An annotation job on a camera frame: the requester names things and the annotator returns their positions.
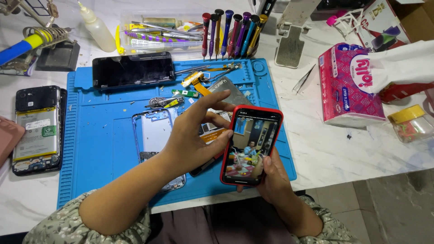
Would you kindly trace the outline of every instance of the phone screen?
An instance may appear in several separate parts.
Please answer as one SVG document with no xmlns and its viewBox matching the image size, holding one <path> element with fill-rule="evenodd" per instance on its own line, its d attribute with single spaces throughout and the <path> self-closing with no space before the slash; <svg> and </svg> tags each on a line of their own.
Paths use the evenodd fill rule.
<svg viewBox="0 0 434 244">
<path fill-rule="evenodd" d="M 93 87 L 155 84 L 175 79 L 169 52 L 97 58 L 92 61 Z"/>
<path fill-rule="evenodd" d="M 279 113 L 239 109 L 234 115 L 223 181 L 257 185 L 263 177 L 263 156 L 269 156 L 280 129 Z"/>
</svg>

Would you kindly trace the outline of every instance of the floral shirt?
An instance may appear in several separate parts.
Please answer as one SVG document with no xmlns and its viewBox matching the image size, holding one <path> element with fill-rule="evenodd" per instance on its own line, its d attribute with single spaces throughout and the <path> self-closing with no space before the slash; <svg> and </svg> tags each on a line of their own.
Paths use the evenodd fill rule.
<svg viewBox="0 0 434 244">
<path fill-rule="evenodd" d="M 150 211 L 145 208 L 135 223 L 117 235 L 102 235 L 87 228 L 79 216 L 83 200 L 95 190 L 84 193 L 69 201 L 63 207 L 42 220 L 24 238 L 23 244 L 143 244 L 151 233 Z M 316 237 L 297 238 L 297 244 L 360 244 L 350 235 L 349 230 L 337 219 L 331 217 L 327 208 L 322 208 L 308 197 L 302 196 L 314 212 L 322 219 L 322 233 Z"/>
</svg>

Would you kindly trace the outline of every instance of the white tissue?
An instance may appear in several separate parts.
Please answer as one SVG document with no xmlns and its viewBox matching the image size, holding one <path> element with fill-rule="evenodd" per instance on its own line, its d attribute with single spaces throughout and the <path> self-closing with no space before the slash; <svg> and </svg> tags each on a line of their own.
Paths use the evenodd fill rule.
<svg viewBox="0 0 434 244">
<path fill-rule="evenodd" d="M 395 84 L 434 82 L 434 40 L 418 41 L 391 50 L 370 53 L 371 93 Z"/>
</svg>

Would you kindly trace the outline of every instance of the plastic jar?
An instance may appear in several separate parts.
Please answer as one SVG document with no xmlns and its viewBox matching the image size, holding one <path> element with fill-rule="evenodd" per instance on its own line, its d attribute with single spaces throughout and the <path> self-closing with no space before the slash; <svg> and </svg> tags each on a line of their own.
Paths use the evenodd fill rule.
<svg viewBox="0 0 434 244">
<path fill-rule="evenodd" d="M 403 143 L 434 136 L 434 118 L 419 105 L 393 113 L 387 118 L 392 123 L 399 140 Z"/>
</svg>

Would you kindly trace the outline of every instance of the video on phone screen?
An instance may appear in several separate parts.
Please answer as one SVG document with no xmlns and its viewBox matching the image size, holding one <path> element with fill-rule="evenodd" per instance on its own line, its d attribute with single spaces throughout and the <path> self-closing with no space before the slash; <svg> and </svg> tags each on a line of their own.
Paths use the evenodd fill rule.
<svg viewBox="0 0 434 244">
<path fill-rule="evenodd" d="M 236 118 L 233 140 L 229 142 L 225 176 L 259 179 L 263 156 L 269 156 L 278 120 L 240 115 Z"/>
</svg>

